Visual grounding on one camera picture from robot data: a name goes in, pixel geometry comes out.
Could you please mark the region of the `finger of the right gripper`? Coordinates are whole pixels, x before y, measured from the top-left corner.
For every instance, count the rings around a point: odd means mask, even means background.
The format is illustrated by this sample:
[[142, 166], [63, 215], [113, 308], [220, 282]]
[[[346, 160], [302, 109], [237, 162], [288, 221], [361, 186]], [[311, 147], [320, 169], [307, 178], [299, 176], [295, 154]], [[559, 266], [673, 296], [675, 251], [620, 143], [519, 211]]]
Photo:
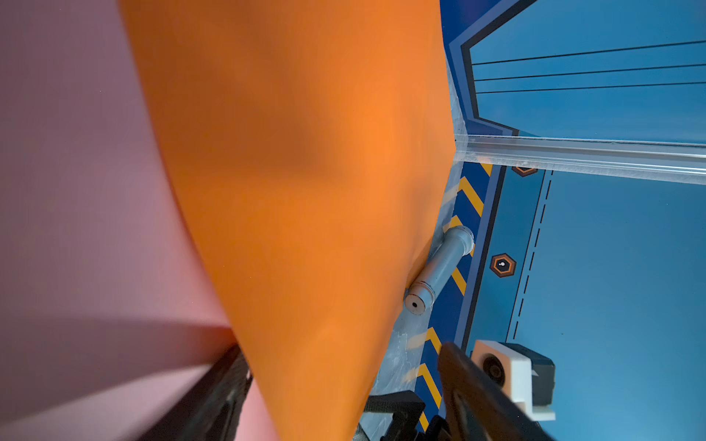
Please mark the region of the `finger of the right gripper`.
[[417, 424], [425, 408], [426, 404], [413, 391], [397, 391], [371, 395], [363, 412], [392, 416], [392, 422], [381, 440], [414, 441], [419, 435]]

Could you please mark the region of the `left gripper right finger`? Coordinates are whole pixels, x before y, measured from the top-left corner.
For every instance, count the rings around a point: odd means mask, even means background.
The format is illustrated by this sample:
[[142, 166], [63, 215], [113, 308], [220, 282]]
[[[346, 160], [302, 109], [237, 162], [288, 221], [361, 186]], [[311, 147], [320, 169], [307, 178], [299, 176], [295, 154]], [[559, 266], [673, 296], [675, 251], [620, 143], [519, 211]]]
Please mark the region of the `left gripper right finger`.
[[551, 438], [453, 343], [441, 346], [438, 371], [452, 440]]

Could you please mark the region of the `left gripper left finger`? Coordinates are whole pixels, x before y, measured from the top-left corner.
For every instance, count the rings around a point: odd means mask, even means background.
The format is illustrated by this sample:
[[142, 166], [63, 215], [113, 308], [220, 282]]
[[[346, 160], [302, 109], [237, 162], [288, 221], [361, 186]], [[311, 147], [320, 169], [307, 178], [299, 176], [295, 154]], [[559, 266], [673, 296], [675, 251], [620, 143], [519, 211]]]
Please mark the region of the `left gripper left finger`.
[[241, 348], [233, 345], [140, 439], [235, 439], [252, 380]]

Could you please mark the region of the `orange paper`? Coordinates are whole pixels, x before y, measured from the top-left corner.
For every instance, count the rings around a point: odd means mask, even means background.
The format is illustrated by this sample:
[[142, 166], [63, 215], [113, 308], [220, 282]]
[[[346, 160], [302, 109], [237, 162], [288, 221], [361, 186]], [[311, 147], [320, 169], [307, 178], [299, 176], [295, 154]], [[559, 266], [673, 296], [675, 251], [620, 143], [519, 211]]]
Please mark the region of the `orange paper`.
[[183, 219], [282, 440], [349, 440], [455, 152], [436, 1], [124, 1]]

